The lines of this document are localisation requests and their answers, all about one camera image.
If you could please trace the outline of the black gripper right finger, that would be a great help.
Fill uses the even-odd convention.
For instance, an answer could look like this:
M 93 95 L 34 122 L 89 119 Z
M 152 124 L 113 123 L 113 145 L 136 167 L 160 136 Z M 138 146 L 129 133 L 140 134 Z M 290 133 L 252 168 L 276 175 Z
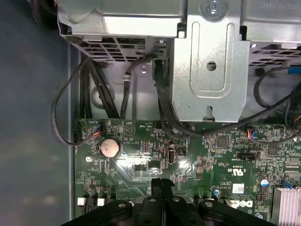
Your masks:
M 166 204 L 166 217 L 169 226 L 270 226 L 271 223 L 225 203 L 206 199 L 195 207 L 184 198 L 175 196 L 174 183 L 161 179 L 163 200 Z

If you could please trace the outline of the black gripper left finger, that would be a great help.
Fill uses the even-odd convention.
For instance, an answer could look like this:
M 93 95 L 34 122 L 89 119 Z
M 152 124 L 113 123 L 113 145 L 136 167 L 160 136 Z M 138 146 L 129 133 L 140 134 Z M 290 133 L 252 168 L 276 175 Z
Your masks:
M 115 200 L 75 218 L 65 226 L 159 226 L 162 214 L 161 179 L 151 180 L 151 195 L 132 205 Z

